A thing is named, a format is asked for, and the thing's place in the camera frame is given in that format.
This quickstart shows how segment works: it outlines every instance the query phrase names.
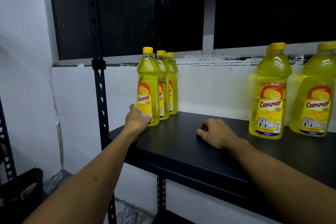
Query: left hand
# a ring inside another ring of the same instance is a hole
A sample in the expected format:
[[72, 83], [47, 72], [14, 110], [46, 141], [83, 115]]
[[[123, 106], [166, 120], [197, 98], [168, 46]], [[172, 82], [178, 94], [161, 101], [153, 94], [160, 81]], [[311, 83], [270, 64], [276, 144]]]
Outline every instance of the left hand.
[[132, 142], [134, 142], [138, 135], [140, 135], [147, 125], [152, 121], [151, 117], [141, 116], [139, 110], [135, 107], [135, 104], [129, 106], [130, 112], [126, 115], [125, 126], [123, 132], [132, 136]]

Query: lower shelf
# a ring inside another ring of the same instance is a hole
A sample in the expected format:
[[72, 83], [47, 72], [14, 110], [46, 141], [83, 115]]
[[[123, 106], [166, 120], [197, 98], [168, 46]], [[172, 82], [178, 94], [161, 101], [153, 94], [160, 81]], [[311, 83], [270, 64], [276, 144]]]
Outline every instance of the lower shelf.
[[188, 221], [168, 210], [161, 209], [155, 215], [152, 224], [194, 224], [194, 222]]

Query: forearm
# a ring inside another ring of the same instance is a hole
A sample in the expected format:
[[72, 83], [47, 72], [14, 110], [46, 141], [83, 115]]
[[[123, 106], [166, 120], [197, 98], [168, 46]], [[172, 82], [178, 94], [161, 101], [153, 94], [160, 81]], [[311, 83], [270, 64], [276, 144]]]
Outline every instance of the forearm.
[[57, 189], [25, 224], [103, 223], [132, 135], [122, 132], [87, 166]]
[[288, 223], [336, 223], [336, 191], [243, 140], [230, 150]]

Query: bottle label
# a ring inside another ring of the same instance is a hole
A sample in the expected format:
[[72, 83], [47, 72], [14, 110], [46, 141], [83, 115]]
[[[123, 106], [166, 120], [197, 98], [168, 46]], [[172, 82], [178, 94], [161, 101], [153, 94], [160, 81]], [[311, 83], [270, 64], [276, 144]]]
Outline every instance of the bottle label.
[[137, 104], [140, 114], [142, 116], [152, 117], [152, 102], [151, 102], [151, 89], [146, 83], [139, 83]]
[[327, 131], [331, 97], [331, 88], [327, 86], [309, 90], [298, 124], [301, 132], [320, 136]]
[[283, 89], [280, 85], [263, 87], [255, 119], [255, 131], [265, 136], [277, 136], [281, 132]]
[[164, 102], [163, 102], [163, 86], [159, 82], [159, 102], [160, 102], [160, 118], [165, 115]]
[[173, 83], [169, 80], [169, 112], [173, 111]]

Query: yellow bottle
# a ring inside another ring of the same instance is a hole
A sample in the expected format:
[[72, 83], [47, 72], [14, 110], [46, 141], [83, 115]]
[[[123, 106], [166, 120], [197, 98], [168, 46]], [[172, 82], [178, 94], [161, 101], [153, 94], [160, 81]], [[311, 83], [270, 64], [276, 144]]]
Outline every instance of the yellow bottle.
[[159, 117], [159, 69], [153, 58], [153, 48], [144, 47], [143, 56], [136, 69], [138, 73], [138, 91], [136, 107], [142, 116], [152, 117], [149, 126], [160, 122]]
[[159, 69], [159, 105], [160, 120], [169, 118], [169, 65], [166, 51], [157, 51], [156, 63]]
[[336, 41], [319, 44], [317, 53], [304, 66], [289, 122], [292, 131], [315, 137], [327, 135], [336, 77], [335, 49]]
[[179, 100], [177, 94], [177, 74], [179, 70], [177, 69], [177, 65], [173, 59], [174, 53], [167, 52], [166, 53], [167, 62], [169, 65], [170, 74], [169, 78], [169, 111], [170, 114], [176, 114], [179, 110]]
[[249, 132], [258, 137], [279, 139], [283, 134], [287, 78], [292, 73], [284, 49], [285, 43], [270, 44], [269, 53], [257, 67], [258, 83]]

